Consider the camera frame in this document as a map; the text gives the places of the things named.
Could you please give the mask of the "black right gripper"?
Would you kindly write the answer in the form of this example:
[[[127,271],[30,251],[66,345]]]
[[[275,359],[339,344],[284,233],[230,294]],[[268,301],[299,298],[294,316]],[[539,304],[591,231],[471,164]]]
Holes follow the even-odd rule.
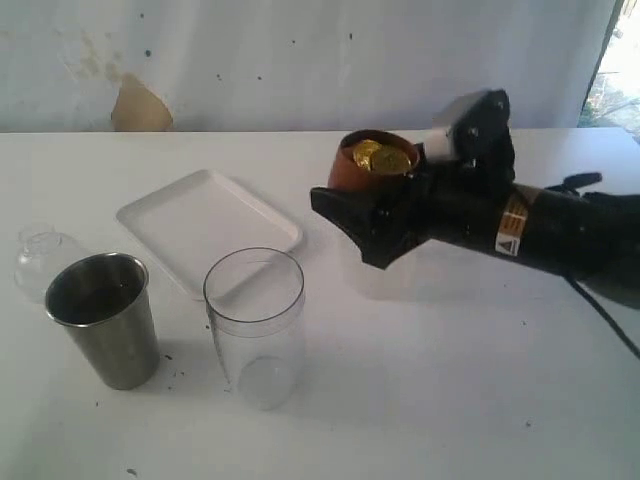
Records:
[[[423,140],[418,166],[399,192],[380,201],[376,226],[372,192],[314,187],[311,208],[379,268],[430,239],[489,251],[515,180],[510,114],[506,91],[489,90],[454,127],[459,159],[452,162],[428,162]]]

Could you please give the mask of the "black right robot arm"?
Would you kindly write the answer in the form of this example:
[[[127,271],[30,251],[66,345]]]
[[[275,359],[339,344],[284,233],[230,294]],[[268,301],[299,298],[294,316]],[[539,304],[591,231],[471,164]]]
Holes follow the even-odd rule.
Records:
[[[639,198],[582,193],[598,172],[545,189],[515,181],[504,90],[481,90],[445,107],[428,130],[417,169],[379,204],[365,263],[386,268],[428,240],[498,257],[586,284],[639,306]]]

